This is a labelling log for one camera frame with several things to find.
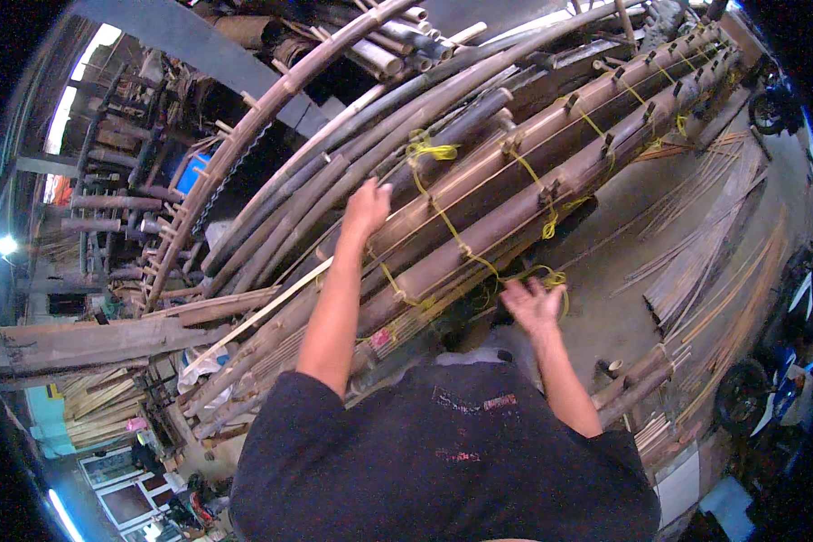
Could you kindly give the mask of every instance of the man's right hand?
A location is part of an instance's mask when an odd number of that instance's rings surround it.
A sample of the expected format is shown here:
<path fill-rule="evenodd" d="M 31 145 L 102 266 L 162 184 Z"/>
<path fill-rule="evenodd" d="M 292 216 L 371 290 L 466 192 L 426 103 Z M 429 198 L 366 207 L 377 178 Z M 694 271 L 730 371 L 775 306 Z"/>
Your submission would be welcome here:
<path fill-rule="evenodd" d="M 539 280 L 532 276 L 527 280 L 528 290 L 517 280 L 506 282 L 506 289 L 500 294 L 506 309 L 521 324 L 531 339 L 559 332 L 557 319 L 560 315 L 560 299 L 565 285 L 555 286 L 545 291 Z"/>

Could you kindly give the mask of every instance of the pink bag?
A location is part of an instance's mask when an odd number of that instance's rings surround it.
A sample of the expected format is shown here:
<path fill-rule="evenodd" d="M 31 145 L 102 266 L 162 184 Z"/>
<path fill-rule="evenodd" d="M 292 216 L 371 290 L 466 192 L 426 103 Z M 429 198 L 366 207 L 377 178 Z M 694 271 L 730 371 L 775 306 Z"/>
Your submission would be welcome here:
<path fill-rule="evenodd" d="M 127 431 L 138 431 L 139 429 L 146 429 L 147 428 L 147 421 L 145 418 L 132 418 L 131 420 L 126 421 L 126 430 Z"/>

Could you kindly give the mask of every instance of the light blue wall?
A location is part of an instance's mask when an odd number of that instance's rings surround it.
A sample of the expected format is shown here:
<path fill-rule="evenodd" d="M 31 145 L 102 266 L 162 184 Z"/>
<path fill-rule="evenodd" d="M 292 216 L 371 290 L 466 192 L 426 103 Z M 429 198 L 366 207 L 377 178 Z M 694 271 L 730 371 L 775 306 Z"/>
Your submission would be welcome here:
<path fill-rule="evenodd" d="M 26 388 L 28 412 L 33 418 L 30 434 L 40 444 L 42 453 L 48 459 L 76 453 L 66 424 L 63 421 L 63 399 L 49 399 L 45 386 Z"/>

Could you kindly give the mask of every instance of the chain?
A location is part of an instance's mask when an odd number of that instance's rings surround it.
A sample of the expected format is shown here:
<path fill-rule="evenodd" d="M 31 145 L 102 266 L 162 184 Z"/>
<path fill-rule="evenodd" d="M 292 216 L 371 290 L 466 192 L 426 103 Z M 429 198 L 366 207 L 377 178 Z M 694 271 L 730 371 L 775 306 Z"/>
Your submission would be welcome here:
<path fill-rule="evenodd" d="M 262 138 L 265 137 L 265 132 L 268 131 L 268 128 L 270 128 L 272 124 L 273 123 L 270 122 L 266 127 L 262 128 L 262 131 L 259 132 L 259 135 L 257 135 L 256 138 L 253 139 L 253 142 L 250 143 L 249 146 L 247 146 L 243 154 L 241 154 L 241 156 L 239 156 L 239 158 L 235 160 L 235 163 L 232 164 L 232 167 L 229 168 L 229 172 L 226 174 L 225 179 L 223 179 L 223 182 L 220 183 L 219 187 L 217 187 L 217 190 L 215 190 L 214 193 L 210 195 L 208 203 L 206 203 L 205 205 L 205 209 L 202 210 L 202 214 L 198 217 L 198 220 L 192 227 L 192 235 L 195 236 L 202 231 L 202 227 L 205 226 L 205 222 L 208 220 L 208 213 L 214 207 L 214 204 L 217 203 L 217 199 L 220 197 L 220 193 L 222 193 L 223 189 L 226 188 L 226 185 L 231 180 L 232 175 L 235 174 L 235 171 L 237 171 L 238 168 L 241 167 L 241 165 L 247 159 L 249 154 L 253 152 L 254 148 L 256 148 L 256 145 L 258 145 Z"/>

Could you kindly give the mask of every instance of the motorcycle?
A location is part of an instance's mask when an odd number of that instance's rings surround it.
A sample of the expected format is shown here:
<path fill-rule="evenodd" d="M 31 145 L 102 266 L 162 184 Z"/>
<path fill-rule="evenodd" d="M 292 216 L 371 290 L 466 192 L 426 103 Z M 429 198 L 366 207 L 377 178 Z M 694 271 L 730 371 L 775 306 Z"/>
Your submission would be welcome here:
<path fill-rule="evenodd" d="M 778 309 L 760 332 L 752 356 L 733 365 L 717 387 L 720 425 L 736 436 L 756 436 L 769 422 L 783 419 L 804 391 L 804 373 L 813 375 L 813 362 L 798 364 L 798 353 L 813 342 L 813 255 L 808 249 L 790 257 L 780 284 Z"/>
<path fill-rule="evenodd" d="M 791 90 L 791 81 L 767 56 L 763 56 L 757 68 L 757 79 L 765 89 L 750 99 L 748 106 L 750 124 L 759 134 L 775 136 L 783 130 L 793 135 L 804 125 L 801 105 Z"/>

